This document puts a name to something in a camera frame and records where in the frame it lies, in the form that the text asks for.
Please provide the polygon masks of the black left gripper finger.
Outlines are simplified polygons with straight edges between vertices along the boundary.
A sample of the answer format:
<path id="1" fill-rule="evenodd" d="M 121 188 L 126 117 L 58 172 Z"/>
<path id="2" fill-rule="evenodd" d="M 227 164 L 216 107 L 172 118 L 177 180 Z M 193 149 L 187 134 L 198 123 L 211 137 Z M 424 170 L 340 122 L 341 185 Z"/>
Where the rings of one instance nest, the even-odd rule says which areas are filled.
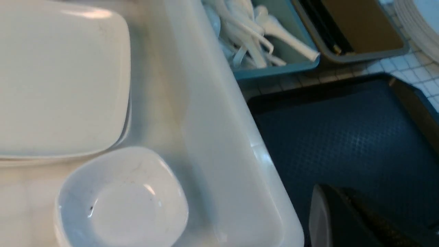
<path id="1" fill-rule="evenodd" d="M 438 234 L 361 192 L 317 184 L 309 213 L 312 247 L 437 247 Z"/>

